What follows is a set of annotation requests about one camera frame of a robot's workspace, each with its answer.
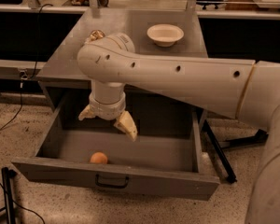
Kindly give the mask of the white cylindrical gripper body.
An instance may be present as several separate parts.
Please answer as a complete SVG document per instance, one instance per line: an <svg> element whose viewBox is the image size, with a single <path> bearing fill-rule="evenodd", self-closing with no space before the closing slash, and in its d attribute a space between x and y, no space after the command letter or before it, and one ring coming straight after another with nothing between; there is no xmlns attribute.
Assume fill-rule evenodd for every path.
<svg viewBox="0 0 280 224"><path fill-rule="evenodd" d="M104 104L103 102L97 101L94 99L94 96L90 94L89 105L92 118L99 117L105 120L116 119L125 110L125 93L113 104Z"/></svg>

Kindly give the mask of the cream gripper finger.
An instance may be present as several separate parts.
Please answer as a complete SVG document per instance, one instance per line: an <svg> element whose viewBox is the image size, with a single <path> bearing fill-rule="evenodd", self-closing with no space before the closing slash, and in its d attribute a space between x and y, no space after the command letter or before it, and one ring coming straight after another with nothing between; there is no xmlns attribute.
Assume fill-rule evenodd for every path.
<svg viewBox="0 0 280 224"><path fill-rule="evenodd" d="M114 126L125 133L133 142L137 138L137 128L128 111L123 111L117 118Z"/></svg>
<svg viewBox="0 0 280 224"><path fill-rule="evenodd" d="M87 105L78 115L79 120L94 119L95 117L96 115L90 105Z"/></svg>

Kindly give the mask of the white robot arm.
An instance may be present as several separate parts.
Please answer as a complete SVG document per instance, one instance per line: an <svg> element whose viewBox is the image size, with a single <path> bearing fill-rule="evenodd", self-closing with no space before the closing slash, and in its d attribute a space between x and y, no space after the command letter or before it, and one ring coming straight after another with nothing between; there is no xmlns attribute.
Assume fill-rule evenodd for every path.
<svg viewBox="0 0 280 224"><path fill-rule="evenodd" d="M137 131L124 109L126 84L267 131L245 224L280 224L280 63L140 55L122 33L86 43L77 62L91 79L79 116L114 120L131 138Z"/></svg>

